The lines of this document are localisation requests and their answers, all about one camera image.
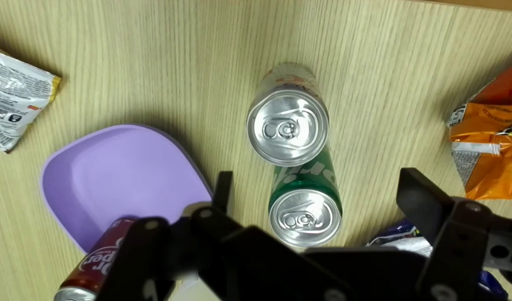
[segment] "snack bag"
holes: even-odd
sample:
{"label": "snack bag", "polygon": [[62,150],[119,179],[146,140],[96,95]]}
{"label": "snack bag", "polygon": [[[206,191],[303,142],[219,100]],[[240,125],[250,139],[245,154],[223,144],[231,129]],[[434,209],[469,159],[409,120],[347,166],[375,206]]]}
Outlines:
{"label": "snack bag", "polygon": [[17,145],[57,92],[61,77],[0,52],[0,150]]}
{"label": "snack bag", "polygon": [[512,199],[512,69],[459,107],[452,154],[469,199]]}

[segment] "red can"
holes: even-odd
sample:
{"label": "red can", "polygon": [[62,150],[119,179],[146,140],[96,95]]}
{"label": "red can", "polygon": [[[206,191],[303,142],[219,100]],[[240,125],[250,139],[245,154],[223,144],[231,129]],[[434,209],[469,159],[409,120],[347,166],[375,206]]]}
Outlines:
{"label": "red can", "polygon": [[112,222],[92,251],[61,284],[55,301],[94,301],[106,281],[124,236],[136,221],[137,219],[134,217],[122,217]]}

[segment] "purple plate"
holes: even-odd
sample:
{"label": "purple plate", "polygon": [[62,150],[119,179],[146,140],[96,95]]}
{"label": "purple plate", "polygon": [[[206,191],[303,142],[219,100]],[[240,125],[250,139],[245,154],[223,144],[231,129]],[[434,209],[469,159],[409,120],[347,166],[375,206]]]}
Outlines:
{"label": "purple plate", "polygon": [[184,207],[211,201],[208,184],[169,135],[116,125],[54,154],[40,187],[62,227],[89,251],[122,216],[163,216],[176,222]]}

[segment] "can top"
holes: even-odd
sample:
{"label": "can top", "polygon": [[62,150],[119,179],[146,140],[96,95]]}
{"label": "can top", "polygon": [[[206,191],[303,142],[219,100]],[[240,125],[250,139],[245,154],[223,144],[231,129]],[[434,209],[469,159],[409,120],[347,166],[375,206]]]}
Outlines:
{"label": "can top", "polygon": [[283,167],[315,159],[328,139],[328,112],[300,89],[278,89],[250,112],[250,139],[256,152]]}
{"label": "can top", "polygon": [[333,237],[342,224],[338,204],[315,189],[295,189],[271,206],[275,232],[293,246],[317,246]]}
{"label": "can top", "polygon": [[61,288],[54,301],[94,301],[96,294],[82,288]]}

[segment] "green can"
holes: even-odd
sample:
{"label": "green can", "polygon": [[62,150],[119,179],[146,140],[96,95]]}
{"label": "green can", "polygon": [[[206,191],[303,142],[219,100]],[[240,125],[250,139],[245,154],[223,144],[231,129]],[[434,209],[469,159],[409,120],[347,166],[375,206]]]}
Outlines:
{"label": "green can", "polygon": [[275,177],[270,217],[278,237],[305,247],[337,234],[343,212],[328,149],[305,166],[276,167]]}

